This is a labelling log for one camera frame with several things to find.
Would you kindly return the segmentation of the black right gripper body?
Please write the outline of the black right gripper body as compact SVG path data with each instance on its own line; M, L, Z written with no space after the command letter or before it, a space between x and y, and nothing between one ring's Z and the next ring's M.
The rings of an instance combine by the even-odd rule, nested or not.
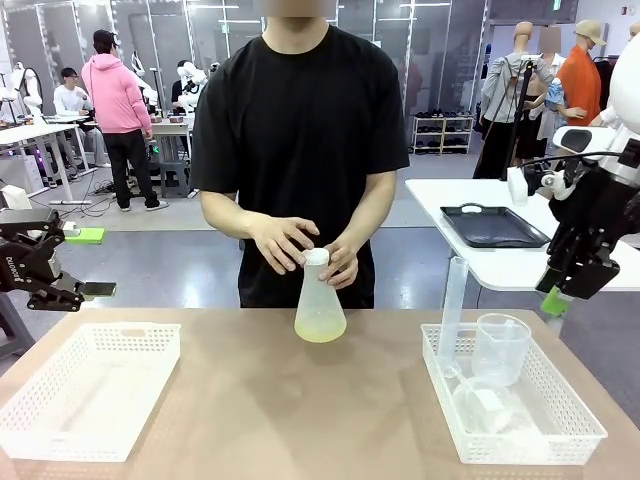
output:
M549 208L558 227L547 249L551 258L564 258L578 237L590 247L639 232L639 187L620 182L610 172L595 167L574 184L564 200L552 198Z

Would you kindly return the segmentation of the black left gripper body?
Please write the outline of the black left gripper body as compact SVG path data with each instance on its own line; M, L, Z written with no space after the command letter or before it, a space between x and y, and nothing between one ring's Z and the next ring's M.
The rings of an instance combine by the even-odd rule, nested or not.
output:
M53 268L52 264L55 264L55 248L60 243L60 238L4 241L1 244L1 291L59 294L56 282L61 277L60 268Z

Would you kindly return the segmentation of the person's right hand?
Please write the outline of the person's right hand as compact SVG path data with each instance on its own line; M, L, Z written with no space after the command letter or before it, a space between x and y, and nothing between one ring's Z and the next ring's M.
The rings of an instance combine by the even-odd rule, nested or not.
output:
M299 217L252 213L247 233L272 269L284 275L305 264L304 252L314 248L312 236L317 236L319 229L311 220Z

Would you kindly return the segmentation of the person's left hand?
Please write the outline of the person's left hand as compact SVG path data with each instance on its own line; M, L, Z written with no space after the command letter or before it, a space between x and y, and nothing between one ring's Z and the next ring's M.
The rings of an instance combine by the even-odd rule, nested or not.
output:
M337 239L326 246L329 262L318 279L335 290L344 289L354 283L358 274L356 248L344 239Z

